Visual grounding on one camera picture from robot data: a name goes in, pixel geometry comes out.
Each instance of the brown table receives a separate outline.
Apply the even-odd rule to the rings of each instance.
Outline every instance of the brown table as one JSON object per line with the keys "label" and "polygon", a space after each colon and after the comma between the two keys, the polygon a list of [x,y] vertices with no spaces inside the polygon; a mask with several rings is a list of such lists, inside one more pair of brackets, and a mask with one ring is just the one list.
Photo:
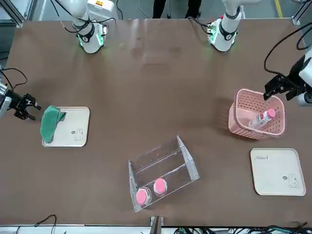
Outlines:
{"label": "brown table", "polygon": [[[58,224],[147,225],[153,215],[163,215],[165,225],[312,224],[312,109],[285,102],[287,133],[276,140],[245,140],[227,130],[235,91],[263,92],[273,77],[263,60],[294,29],[290,19],[242,20],[236,44],[224,54],[185,19],[110,26],[107,47],[94,55],[59,22],[26,22],[16,30],[7,67],[29,78],[17,91],[31,93],[44,108],[87,106],[91,118],[85,147],[56,149],[41,145],[40,118],[6,114],[0,121],[0,224],[33,224],[50,214],[58,215]],[[268,67],[288,73],[302,55],[298,38],[278,47]],[[14,71],[7,75],[22,81]],[[135,214],[128,159],[175,135],[189,148],[200,180]],[[258,147],[298,151],[304,197],[256,194],[249,151]]]}

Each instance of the white bottle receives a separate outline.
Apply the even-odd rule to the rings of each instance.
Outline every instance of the white bottle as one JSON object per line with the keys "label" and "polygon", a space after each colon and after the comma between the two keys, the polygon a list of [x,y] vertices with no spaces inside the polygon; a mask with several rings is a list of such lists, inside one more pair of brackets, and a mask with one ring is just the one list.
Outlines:
{"label": "white bottle", "polygon": [[253,120],[251,120],[248,124],[248,127],[254,129],[263,128],[269,121],[271,121],[275,117],[275,110],[268,109],[267,111],[257,115]]}

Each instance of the pink jar lid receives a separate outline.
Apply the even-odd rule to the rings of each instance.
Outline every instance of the pink jar lid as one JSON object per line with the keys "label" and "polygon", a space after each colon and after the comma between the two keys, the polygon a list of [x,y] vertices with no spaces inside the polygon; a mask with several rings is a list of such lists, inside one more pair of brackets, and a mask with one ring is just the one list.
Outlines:
{"label": "pink jar lid", "polygon": [[268,114],[268,117],[269,117],[269,118],[274,118],[275,115],[276,115],[276,112],[275,112],[274,109],[269,109],[269,110],[267,111],[267,114]]}
{"label": "pink jar lid", "polygon": [[136,202],[140,205],[144,205],[146,201],[146,192],[143,189],[139,189],[136,193]]}
{"label": "pink jar lid", "polygon": [[165,182],[165,180],[161,179],[161,178],[157,179],[155,181],[154,190],[155,190],[155,192],[157,192],[159,194],[165,192],[166,191],[166,182]]}

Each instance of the green towel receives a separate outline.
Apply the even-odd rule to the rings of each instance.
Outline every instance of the green towel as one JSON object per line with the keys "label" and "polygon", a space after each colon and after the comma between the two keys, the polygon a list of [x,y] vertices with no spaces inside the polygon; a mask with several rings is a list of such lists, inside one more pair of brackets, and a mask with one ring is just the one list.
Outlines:
{"label": "green towel", "polygon": [[65,118],[65,112],[61,112],[60,108],[49,106],[43,113],[41,120],[40,134],[45,143],[51,143],[57,124]]}

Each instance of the white tray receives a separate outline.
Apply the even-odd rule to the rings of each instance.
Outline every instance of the white tray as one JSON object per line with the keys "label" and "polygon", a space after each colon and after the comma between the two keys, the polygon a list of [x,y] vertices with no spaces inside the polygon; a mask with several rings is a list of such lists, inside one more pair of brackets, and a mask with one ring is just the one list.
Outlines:
{"label": "white tray", "polygon": [[87,142],[90,110],[88,107],[58,107],[66,112],[65,119],[57,124],[53,141],[44,147],[82,147]]}
{"label": "white tray", "polygon": [[294,149],[252,149],[254,188],[259,195],[304,196],[299,156]]}

